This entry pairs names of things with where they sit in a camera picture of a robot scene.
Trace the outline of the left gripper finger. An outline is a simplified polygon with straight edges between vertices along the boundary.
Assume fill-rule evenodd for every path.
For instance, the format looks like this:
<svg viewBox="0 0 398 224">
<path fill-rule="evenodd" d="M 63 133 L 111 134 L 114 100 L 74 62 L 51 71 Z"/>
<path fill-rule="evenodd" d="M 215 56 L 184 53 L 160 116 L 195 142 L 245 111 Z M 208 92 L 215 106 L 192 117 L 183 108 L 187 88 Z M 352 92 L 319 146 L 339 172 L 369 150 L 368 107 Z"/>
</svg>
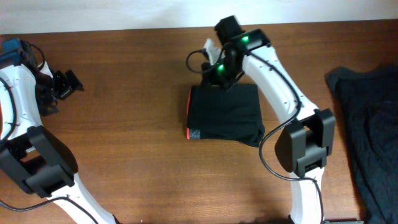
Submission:
<svg viewBox="0 0 398 224">
<path fill-rule="evenodd" d="M 74 92 L 76 90 L 84 91 L 82 82 L 79 81 L 79 79 L 72 70 L 67 70 L 65 72 L 65 76 L 66 76 L 66 90 L 71 92 Z"/>
<path fill-rule="evenodd" d="M 65 100 L 72 93 L 72 88 L 67 76 L 61 71 L 56 71 L 53 75 L 53 96 L 58 100 Z"/>
</svg>

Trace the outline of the black leggings red waistband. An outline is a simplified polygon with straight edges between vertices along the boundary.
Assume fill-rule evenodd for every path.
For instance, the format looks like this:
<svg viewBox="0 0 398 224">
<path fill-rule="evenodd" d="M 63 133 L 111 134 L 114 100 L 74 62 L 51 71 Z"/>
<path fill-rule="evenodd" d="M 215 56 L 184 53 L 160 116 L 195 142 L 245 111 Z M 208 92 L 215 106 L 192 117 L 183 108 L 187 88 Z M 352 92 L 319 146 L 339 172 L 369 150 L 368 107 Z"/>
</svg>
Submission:
<svg viewBox="0 0 398 224">
<path fill-rule="evenodd" d="M 258 147 L 264 133 L 257 85 L 237 84 L 230 90 L 191 87 L 187 100 L 187 139 L 237 141 Z"/>
</svg>

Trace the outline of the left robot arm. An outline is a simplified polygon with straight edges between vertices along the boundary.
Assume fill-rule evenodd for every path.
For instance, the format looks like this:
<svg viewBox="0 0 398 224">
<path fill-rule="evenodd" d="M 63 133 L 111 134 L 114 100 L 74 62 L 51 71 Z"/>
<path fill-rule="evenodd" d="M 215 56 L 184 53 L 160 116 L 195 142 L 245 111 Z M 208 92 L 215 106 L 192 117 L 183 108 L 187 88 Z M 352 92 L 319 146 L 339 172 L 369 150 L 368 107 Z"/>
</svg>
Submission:
<svg viewBox="0 0 398 224">
<path fill-rule="evenodd" d="M 117 223 L 83 185 L 71 150 L 41 121 L 75 90 L 83 85 L 70 70 L 53 73 L 47 63 L 1 67 L 1 170 L 76 223 Z"/>
</svg>

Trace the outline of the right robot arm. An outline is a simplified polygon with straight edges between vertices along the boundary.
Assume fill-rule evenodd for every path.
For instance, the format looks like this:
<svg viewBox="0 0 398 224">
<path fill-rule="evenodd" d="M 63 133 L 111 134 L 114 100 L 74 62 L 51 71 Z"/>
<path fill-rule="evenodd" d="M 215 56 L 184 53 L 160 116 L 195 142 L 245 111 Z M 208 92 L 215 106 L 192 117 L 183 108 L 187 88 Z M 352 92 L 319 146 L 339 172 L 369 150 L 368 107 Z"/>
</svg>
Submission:
<svg viewBox="0 0 398 224">
<path fill-rule="evenodd" d="M 290 182 L 289 221 L 324 223 L 321 182 L 332 151 L 335 116 L 303 94 L 262 30 L 217 30 L 216 34 L 221 47 L 207 39 L 202 48 L 209 64 L 202 71 L 203 84 L 231 86 L 240 73 L 254 81 L 279 119 L 258 150 L 262 165 L 273 176 Z"/>
</svg>

